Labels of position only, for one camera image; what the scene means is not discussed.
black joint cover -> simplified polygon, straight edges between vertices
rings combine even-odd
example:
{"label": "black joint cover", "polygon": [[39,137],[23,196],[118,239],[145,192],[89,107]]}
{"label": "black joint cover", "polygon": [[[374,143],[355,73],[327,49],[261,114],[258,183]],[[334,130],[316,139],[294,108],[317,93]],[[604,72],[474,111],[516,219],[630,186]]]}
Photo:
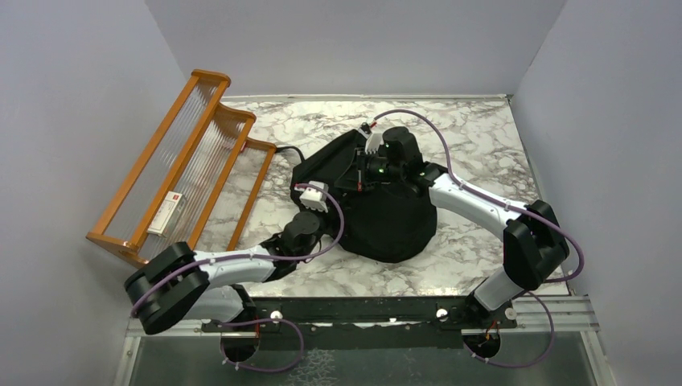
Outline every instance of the black joint cover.
{"label": "black joint cover", "polygon": [[[559,224],[554,210],[544,201],[537,200],[527,209]],[[524,290],[536,290],[569,255],[562,235],[525,215],[507,223],[503,242],[504,272]]]}
{"label": "black joint cover", "polygon": [[[195,253],[185,242],[172,244],[125,281],[128,298],[134,304],[169,273],[195,261]],[[148,335],[158,334],[182,320],[208,287],[208,275],[195,267],[185,271],[182,280],[171,280],[149,296],[138,311]]]}

clear corrugated panel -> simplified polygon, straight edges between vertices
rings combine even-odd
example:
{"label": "clear corrugated panel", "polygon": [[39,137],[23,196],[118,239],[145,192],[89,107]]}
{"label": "clear corrugated panel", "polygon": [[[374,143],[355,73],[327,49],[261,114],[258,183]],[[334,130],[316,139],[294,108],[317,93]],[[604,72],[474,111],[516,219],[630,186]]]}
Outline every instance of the clear corrugated panel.
{"label": "clear corrugated panel", "polygon": [[142,217],[168,175],[175,158],[195,128],[208,101],[216,92],[217,83],[200,81],[191,91],[166,135],[142,170],[138,180],[106,228],[105,235],[130,240]]}
{"label": "clear corrugated panel", "polygon": [[173,232],[166,238],[148,235],[142,246],[140,256],[151,259],[168,245],[177,241],[187,241],[194,230],[208,196],[217,184],[218,176],[228,160],[236,143],[236,133],[244,126],[243,121],[234,118],[222,120],[220,127],[216,121],[206,129],[194,155],[187,164],[183,175],[173,191],[185,196],[185,208]]}
{"label": "clear corrugated panel", "polygon": [[[263,150],[246,148],[236,159],[232,173],[223,186],[218,201],[216,201],[216,205],[208,217],[206,227],[204,227],[201,237],[196,243],[196,249],[206,252],[220,252],[228,247],[266,155],[267,152]],[[255,239],[263,241],[265,238],[256,234]]]}

marble tabletop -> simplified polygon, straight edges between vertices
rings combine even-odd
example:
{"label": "marble tabletop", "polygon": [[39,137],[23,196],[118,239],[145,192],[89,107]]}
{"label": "marble tabletop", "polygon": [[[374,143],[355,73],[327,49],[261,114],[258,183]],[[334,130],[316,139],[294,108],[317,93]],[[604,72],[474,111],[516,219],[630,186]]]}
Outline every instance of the marble tabletop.
{"label": "marble tabletop", "polygon": [[[469,183],[510,199],[537,198],[509,105],[497,101],[229,101],[256,114],[251,138],[298,146],[305,156],[331,139],[389,109],[411,109],[441,129],[455,173]],[[438,137],[417,118],[393,114],[379,131],[403,125],[417,137],[424,160],[445,165]],[[197,249],[225,250],[265,153],[245,151],[220,194]],[[262,242],[298,212],[289,197],[295,152],[275,154],[237,248]],[[323,246],[331,238],[323,238]],[[246,284],[252,296],[397,296],[468,294],[502,264],[502,243],[488,231],[438,209],[438,230],[424,251],[402,263],[385,264],[337,246],[281,280]],[[564,284],[543,285],[539,294],[567,294]]]}

cable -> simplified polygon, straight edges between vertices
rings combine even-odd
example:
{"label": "cable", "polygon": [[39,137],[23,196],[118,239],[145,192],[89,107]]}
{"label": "cable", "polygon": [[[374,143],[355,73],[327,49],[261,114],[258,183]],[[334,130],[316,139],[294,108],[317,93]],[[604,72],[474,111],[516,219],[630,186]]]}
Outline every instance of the cable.
{"label": "cable", "polygon": [[484,362],[485,364],[490,364],[492,366],[496,366],[498,368],[530,368],[533,365],[536,365],[540,362],[542,362],[545,358],[547,358],[547,355],[549,355],[549,352],[552,350],[552,347],[554,347],[554,340],[556,338],[556,333],[554,331],[554,319],[552,319],[552,314],[549,312],[549,308],[547,307],[546,304],[542,300],[540,300],[540,297],[535,295],[532,292],[527,292],[527,294],[531,295],[532,297],[537,300],[542,308],[544,308],[544,312],[547,313],[547,319],[549,320],[549,344],[547,345],[547,348],[544,349],[544,352],[540,354],[537,358],[534,360],[528,362],[528,363],[519,363],[519,364],[512,364],[512,363],[501,363],[501,362],[495,362],[494,360],[490,360],[489,358],[483,358],[479,355],[476,355],[469,346],[466,344],[464,347],[471,353],[471,356],[473,358],[476,358],[480,360],[481,362]]}
{"label": "cable", "polygon": [[204,264],[209,264],[209,263],[220,263],[222,261],[230,261],[230,260],[236,260],[236,259],[243,259],[243,258],[255,258],[255,259],[264,259],[264,260],[271,260],[271,261],[305,261],[309,259],[313,259],[315,257],[318,257],[320,255],[323,255],[327,253],[329,250],[334,248],[338,243],[339,240],[341,240],[341,236],[343,235],[343,229],[346,226],[346,220],[343,218],[343,212],[341,211],[341,206],[339,205],[339,202],[334,199],[328,192],[324,191],[320,187],[316,187],[315,185],[310,185],[309,183],[298,183],[296,184],[296,187],[310,187],[315,189],[316,191],[319,191],[322,193],[325,198],[327,198],[332,205],[336,208],[337,213],[339,213],[339,233],[337,233],[336,238],[323,248],[321,251],[312,253],[307,256],[296,256],[296,257],[286,257],[286,256],[271,256],[271,255],[261,255],[261,254],[249,254],[249,253],[240,253],[238,255],[231,255],[231,256],[223,256],[223,257],[217,257],[215,259],[203,259],[199,261],[194,261],[191,262],[190,264],[183,265],[182,267],[176,269],[175,271],[169,273],[166,277],[158,281],[155,285],[153,285],[147,292],[145,292],[133,305],[133,309],[130,311],[130,316],[135,318],[138,314],[138,311],[142,307],[142,305],[145,303],[145,301],[153,294],[156,292],[159,288],[163,287],[166,285],[169,281],[177,278],[181,274],[185,273],[186,271],[193,269],[194,267],[198,267],[200,265]]}
{"label": "cable", "polygon": [[284,150],[296,150],[296,153],[298,153],[298,157],[301,159],[301,162],[306,160],[306,157],[303,156],[303,152],[301,149],[297,148],[296,146],[278,146],[277,149],[275,150],[276,153],[281,153]]}
{"label": "cable", "polygon": [[239,370],[240,368],[245,368],[247,370],[251,370],[254,372],[266,372],[269,374],[275,373],[275,372],[285,372],[297,364],[299,364],[303,360],[303,353],[305,351],[305,346],[303,342],[303,333],[301,332],[301,329],[296,326],[295,323],[286,320],[286,319],[272,319],[272,318],[263,318],[263,319],[256,319],[256,320],[250,320],[248,322],[239,322],[239,323],[221,323],[219,326],[227,326],[227,327],[242,327],[242,326],[250,326],[252,324],[260,324],[260,323],[266,323],[266,322],[282,322],[288,326],[291,326],[291,328],[294,329],[296,332],[296,335],[298,335],[298,341],[300,343],[299,349],[298,349],[298,354],[296,355],[296,358],[294,358],[291,363],[287,364],[286,366],[283,366],[281,368],[256,368],[254,366],[248,365],[248,364],[241,364],[239,362],[232,362],[230,359],[228,359],[228,356],[225,355],[225,350],[224,350],[224,345],[222,339],[220,340],[220,354],[223,356],[223,364],[225,363],[230,363],[235,366],[236,370]]}
{"label": "cable", "polygon": [[[454,172],[453,172],[453,170],[452,170],[452,160],[450,159],[450,148],[449,148],[448,145],[447,145],[446,139],[443,137],[443,134],[442,134],[441,131],[436,127],[436,125],[434,125],[431,121],[429,121],[429,119],[428,119],[427,117],[424,117],[424,116],[421,115],[420,113],[415,113],[415,112],[412,111],[412,110],[407,110],[407,109],[393,109],[393,110],[389,110],[389,111],[383,112],[383,113],[377,115],[376,117],[374,117],[374,121],[370,124],[370,126],[373,127],[373,126],[376,124],[375,121],[378,120],[379,118],[382,118],[382,117],[385,117],[385,116],[387,116],[387,115],[389,115],[389,114],[394,114],[394,113],[405,113],[405,114],[413,115],[413,116],[415,116],[415,117],[417,117],[417,118],[423,120],[424,122],[426,122],[426,124],[429,125],[429,127],[430,127],[431,129],[433,129],[434,132],[436,132],[436,135],[438,135],[438,138],[440,138],[441,144],[443,144],[443,148],[445,149],[445,152],[446,152],[446,162],[447,162],[448,175],[450,176],[450,178],[452,179],[452,181],[453,181],[455,184],[457,184],[457,186],[459,186],[460,188],[462,188],[462,189],[465,190],[465,191],[468,191],[468,192],[471,193],[472,195],[475,195],[476,197],[479,197],[479,198],[481,198],[481,199],[485,199],[485,200],[488,201],[489,203],[493,203],[493,204],[498,205],[498,206],[500,206],[500,207],[506,207],[506,206],[507,206],[507,203],[505,203],[505,202],[503,202],[503,201],[500,201],[500,200],[498,200],[498,199],[496,199],[496,198],[494,198],[494,197],[490,197],[489,195],[486,195],[485,193],[482,193],[482,192],[480,192],[480,191],[477,191],[477,190],[473,189],[472,187],[470,187],[470,186],[468,186],[468,185],[466,185],[466,184],[462,184],[462,181],[460,181],[460,180],[457,178],[457,176],[454,175]],[[531,218],[533,218],[534,220],[540,221],[542,224],[548,226],[548,227],[549,227],[550,229],[552,229],[554,232],[559,233],[559,234],[562,235],[566,240],[568,240],[568,241],[573,245],[573,247],[574,247],[575,250],[576,250],[576,253],[577,253],[577,268],[575,269],[575,271],[573,271],[571,274],[569,274],[569,275],[567,275],[567,276],[564,276],[564,277],[559,277],[559,278],[556,278],[556,279],[548,279],[548,280],[545,281],[545,283],[559,283],[559,282],[563,282],[563,281],[568,281],[568,280],[574,279],[575,277],[577,277],[577,275],[580,274],[580,272],[582,272],[583,268],[585,268],[585,255],[584,255],[584,253],[582,252],[582,248],[580,248],[580,245],[578,245],[577,241],[576,241],[571,235],[569,235],[569,234],[568,234],[566,231],[564,231],[563,229],[559,228],[559,226],[556,225],[555,223],[553,223],[552,221],[549,221],[549,220],[545,219],[544,217],[539,216],[539,215],[537,215],[537,214],[535,214],[535,213],[533,213],[533,212],[531,212],[531,211],[528,211],[528,210],[526,210],[526,209],[524,209],[524,208],[522,208],[522,207],[517,207],[517,206],[514,206],[514,205],[508,205],[508,207],[509,207],[509,209],[512,210],[512,211],[515,211],[515,212],[520,213],[520,214],[522,214],[522,215],[526,215],[526,216],[528,216],[528,217],[531,217]]]}

gray wall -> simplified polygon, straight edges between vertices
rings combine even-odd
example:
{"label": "gray wall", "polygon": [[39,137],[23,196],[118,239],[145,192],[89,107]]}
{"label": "gray wall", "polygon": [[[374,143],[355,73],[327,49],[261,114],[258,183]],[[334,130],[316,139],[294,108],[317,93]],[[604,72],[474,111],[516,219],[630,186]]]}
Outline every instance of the gray wall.
{"label": "gray wall", "polygon": [[680,20],[679,0],[568,0],[512,101],[621,385],[682,377]]}
{"label": "gray wall", "polygon": [[85,233],[184,85],[142,0],[0,5],[0,384],[110,384],[131,268]]}
{"label": "gray wall", "polygon": [[184,73],[231,95],[516,90],[565,0],[146,0]]}

